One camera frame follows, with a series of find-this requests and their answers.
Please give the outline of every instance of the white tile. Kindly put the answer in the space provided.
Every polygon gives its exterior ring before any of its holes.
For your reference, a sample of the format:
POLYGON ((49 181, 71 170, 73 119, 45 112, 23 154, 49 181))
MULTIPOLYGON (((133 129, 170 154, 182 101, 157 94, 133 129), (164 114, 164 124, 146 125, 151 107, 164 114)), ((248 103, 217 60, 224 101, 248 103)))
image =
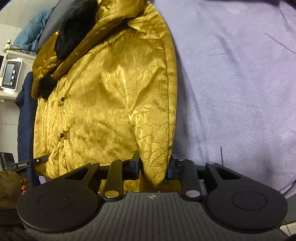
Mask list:
POLYGON ((288 229, 289 229, 291 235, 296 234, 296 222, 289 223, 287 226, 288 226, 288 229))
POLYGON ((18 125, 20 109, 15 103, 7 102, 6 124, 18 125))
POLYGON ((6 125, 6 135, 1 139, 5 140, 3 151, 12 153, 15 162, 17 162, 17 125, 6 125))
POLYGON ((6 142, 6 125, 0 124, 0 152, 4 152, 3 144, 6 142))
POLYGON ((282 230, 285 234, 287 234, 288 236, 290 236, 289 231, 288 231, 286 225, 282 225, 281 228, 280 228, 280 230, 282 230))
POLYGON ((0 102, 0 124, 6 124, 7 103, 0 102))

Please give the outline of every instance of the black cable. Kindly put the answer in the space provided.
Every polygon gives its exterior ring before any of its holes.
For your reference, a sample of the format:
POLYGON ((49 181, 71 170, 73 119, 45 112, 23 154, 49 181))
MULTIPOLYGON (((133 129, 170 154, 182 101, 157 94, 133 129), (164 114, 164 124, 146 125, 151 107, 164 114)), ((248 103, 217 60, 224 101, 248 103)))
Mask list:
POLYGON ((290 230, 289 230, 289 228, 288 228, 287 222, 286 222, 285 219, 284 219, 284 221, 285 221, 285 224, 286 224, 286 226, 287 226, 288 232, 289 232, 289 234, 290 234, 290 236, 291 236, 291 233, 290 233, 290 230))
POLYGON ((39 49, 29 51, 29 50, 26 50, 26 49, 20 49, 20 48, 17 48, 17 47, 12 47, 12 48, 5 49, 5 50, 22 50, 22 51, 26 51, 26 52, 34 53, 34 54, 38 54, 38 53, 39 53, 39 49))
POLYGON ((222 166, 224 166, 224 163, 223 163, 223 155, 222 155, 222 146, 220 146, 220 152, 221 152, 221 161, 222 161, 222 166))

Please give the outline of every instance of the navy blue cloth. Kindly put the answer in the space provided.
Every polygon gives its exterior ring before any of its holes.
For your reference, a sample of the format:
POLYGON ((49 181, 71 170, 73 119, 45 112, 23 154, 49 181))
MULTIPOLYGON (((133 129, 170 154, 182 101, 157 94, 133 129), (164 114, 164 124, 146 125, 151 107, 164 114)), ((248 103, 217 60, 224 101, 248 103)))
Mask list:
MULTIPOLYGON (((18 161, 33 159, 34 124, 38 101, 31 97, 32 83, 33 73, 29 72, 15 100, 15 104, 20 108, 17 128, 18 161)), ((27 179, 32 187, 40 185, 34 166, 27 169, 27 179)))

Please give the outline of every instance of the black fur trim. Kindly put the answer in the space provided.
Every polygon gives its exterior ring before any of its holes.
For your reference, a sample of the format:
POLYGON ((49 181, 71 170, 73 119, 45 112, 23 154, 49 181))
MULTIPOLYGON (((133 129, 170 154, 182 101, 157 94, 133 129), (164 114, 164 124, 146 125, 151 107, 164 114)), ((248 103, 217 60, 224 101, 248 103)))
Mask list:
POLYGON ((40 80, 38 93, 43 99, 48 100, 48 97, 57 86, 57 82, 53 80, 50 74, 40 80))
POLYGON ((96 0, 82 1, 72 5, 68 16, 62 23, 54 46, 60 60, 65 60, 94 27, 97 10, 96 0))

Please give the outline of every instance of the black circular pad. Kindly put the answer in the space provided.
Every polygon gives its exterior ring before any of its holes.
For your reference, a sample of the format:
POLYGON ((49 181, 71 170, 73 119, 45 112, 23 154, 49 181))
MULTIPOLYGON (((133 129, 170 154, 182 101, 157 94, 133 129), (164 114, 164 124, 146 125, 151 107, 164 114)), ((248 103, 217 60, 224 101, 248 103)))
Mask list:
POLYGON ((223 180, 206 201, 211 216, 240 231, 263 232, 283 221, 288 204, 275 189, 249 178, 223 180))
POLYGON ((232 196, 232 203, 243 210, 259 210, 266 205, 266 198, 257 192, 244 191, 232 196))
POLYGON ((76 180, 51 181, 30 189, 18 201, 23 223, 41 232, 62 233, 93 218, 97 196, 76 180))

